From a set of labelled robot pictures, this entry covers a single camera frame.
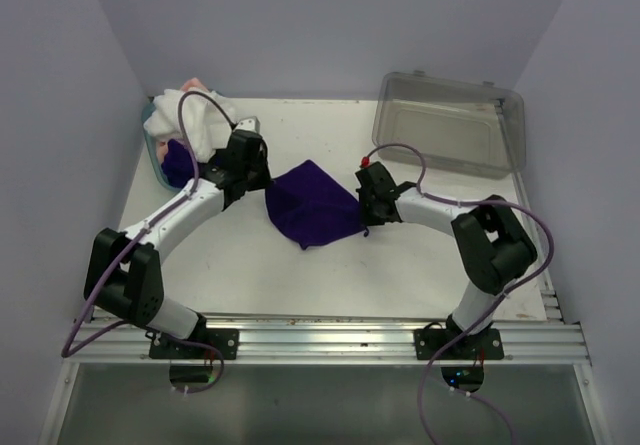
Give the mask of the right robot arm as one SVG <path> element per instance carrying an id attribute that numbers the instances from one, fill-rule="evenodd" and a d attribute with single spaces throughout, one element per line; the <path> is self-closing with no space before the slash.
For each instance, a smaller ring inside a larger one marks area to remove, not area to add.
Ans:
<path id="1" fill-rule="evenodd" d="M 398 184 L 379 162 L 355 173 L 360 214 L 366 227 L 414 224 L 451 236 L 469 279 L 460 302 L 447 318 L 445 344 L 451 354 L 468 357 L 481 345 L 506 287 L 524 276 L 538 252 L 515 212 L 502 197 L 462 205 L 426 197 L 412 182 Z"/>

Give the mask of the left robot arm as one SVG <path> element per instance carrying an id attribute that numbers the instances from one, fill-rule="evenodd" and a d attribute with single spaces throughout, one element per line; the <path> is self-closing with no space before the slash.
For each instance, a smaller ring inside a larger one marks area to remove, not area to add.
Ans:
<path id="1" fill-rule="evenodd" d="M 208 344 L 201 316 L 165 296 L 162 264 L 204 222 L 248 192 L 271 184 L 268 149 L 250 130 L 234 131 L 211 165 L 169 202 L 144 220 L 94 239 L 84 297 L 121 320 L 172 336 L 185 357 L 201 355 Z"/>

